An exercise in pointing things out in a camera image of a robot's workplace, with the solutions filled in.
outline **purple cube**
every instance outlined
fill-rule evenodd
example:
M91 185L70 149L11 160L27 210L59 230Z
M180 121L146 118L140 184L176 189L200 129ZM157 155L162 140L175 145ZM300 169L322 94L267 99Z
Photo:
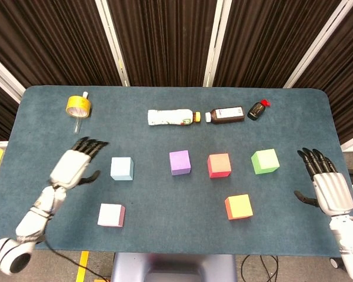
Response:
M170 152L171 175L181 175L191 172L188 151Z

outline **light blue cube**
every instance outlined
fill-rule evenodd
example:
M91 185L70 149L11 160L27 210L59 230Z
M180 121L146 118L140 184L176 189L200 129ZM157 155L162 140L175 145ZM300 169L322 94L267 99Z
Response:
M133 180L134 162L130 157L113 157L111 159L111 177L114 180Z

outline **white bottle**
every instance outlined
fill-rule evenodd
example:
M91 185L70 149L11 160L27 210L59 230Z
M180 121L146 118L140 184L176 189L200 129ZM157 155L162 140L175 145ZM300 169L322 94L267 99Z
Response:
M190 125L192 122L200 122L200 112L188 109L180 110L149 110L149 125Z

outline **white cube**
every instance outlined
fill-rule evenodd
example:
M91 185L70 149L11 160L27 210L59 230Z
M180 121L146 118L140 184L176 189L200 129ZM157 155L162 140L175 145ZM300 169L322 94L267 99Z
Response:
M130 157L113 157L111 159L111 177L114 180L133 180L134 163Z
M101 204L98 225L123 227L125 207L121 204Z

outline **blue tabletop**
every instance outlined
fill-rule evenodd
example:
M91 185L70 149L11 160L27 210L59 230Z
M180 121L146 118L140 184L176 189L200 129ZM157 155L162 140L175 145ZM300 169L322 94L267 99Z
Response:
M89 92L91 115L73 134L65 113L71 95ZM256 122L205 123L214 108L241 105L247 112L261 99L271 107ZM148 126L148 109L191 109L203 119L190 126ZM20 104L0 168L0 238L15 228L48 185L58 159L83 136L108 141L86 175L101 170L90 185L78 186L50 221L46 234L61 250L154 253L277 254L337 256L330 218L299 202L314 189L297 150L316 148L350 184L324 92L315 89L123 88L33 86ZM251 156L274 148L280 168L255 175ZM191 173L171 176L169 152L188 150ZM232 173L210 179L210 154L229 153ZM112 157L132 157L134 180L110 177ZM225 199L249 194L254 216L227 219ZM97 225L101 203L126 208L124 227Z

